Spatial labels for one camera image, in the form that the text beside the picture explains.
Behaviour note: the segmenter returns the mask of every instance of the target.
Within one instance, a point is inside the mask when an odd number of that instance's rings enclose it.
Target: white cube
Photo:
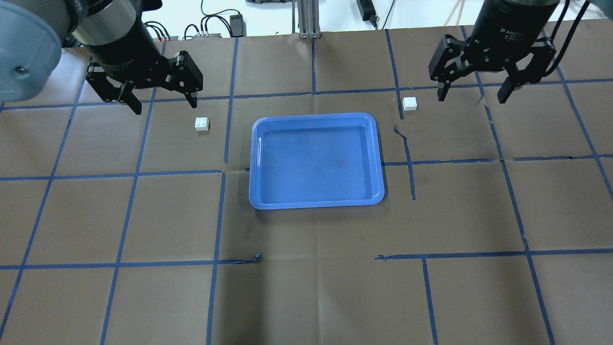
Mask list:
[[[194,128],[198,132],[208,131],[208,117],[196,117]]]
[[[402,106],[405,108],[405,111],[416,110],[417,109],[417,98],[416,97],[404,97],[402,99]]]

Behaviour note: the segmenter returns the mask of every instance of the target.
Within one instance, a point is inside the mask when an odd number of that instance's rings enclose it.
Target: table surface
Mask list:
[[[139,91],[141,116],[63,51],[0,106],[2,344],[613,343],[612,30],[582,22],[504,105],[501,74],[436,99],[431,54],[470,27],[159,44],[205,90]],[[253,123],[341,112],[377,121],[383,201],[255,210]]]

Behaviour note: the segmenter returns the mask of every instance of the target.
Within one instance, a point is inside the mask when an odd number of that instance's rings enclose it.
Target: blue plastic bin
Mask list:
[[[261,118],[250,168],[257,209],[374,205],[385,194],[377,127],[366,113]]]

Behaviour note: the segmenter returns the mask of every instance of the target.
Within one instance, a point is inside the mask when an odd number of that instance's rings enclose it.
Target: metal bracket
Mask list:
[[[298,1],[298,26],[301,39],[320,38],[319,29],[319,0]]]

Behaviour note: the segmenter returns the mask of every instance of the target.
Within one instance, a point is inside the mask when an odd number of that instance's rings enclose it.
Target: robotic arm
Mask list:
[[[428,69],[430,78],[438,82],[438,100],[445,100],[451,83],[472,72],[508,73],[509,76],[498,92],[500,103],[505,103],[511,93],[522,85],[538,83],[553,72],[568,46],[572,33],[552,67],[549,66],[556,53],[553,37],[538,37],[559,2],[560,0],[485,0],[473,34],[466,41],[445,35],[436,48]],[[594,3],[609,17],[613,17],[612,0],[594,0]],[[576,23],[581,20],[589,4],[586,1]],[[529,54],[532,54],[530,64],[519,70],[517,62]]]
[[[163,57],[140,19],[144,10],[161,6],[161,0],[0,0],[0,99],[40,93],[59,62],[60,40],[72,33],[93,57],[86,79],[103,101],[117,100],[140,114],[133,89],[163,87],[195,108],[202,73],[186,51]]]

